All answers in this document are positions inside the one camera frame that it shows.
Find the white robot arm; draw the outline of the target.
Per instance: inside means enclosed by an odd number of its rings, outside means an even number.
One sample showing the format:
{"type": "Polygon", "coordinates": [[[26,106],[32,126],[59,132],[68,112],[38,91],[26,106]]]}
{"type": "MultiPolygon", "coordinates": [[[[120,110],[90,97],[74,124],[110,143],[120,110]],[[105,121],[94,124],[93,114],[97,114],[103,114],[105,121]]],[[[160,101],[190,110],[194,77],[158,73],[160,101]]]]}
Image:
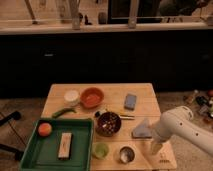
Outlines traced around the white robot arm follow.
{"type": "Polygon", "coordinates": [[[156,155],[165,142],[177,135],[213,157],[213,133],[193,124],[193,117],[192,110],[186,106],[162,113],[159,120],[151,126],[153,140],[150,153],[156,155]]]}

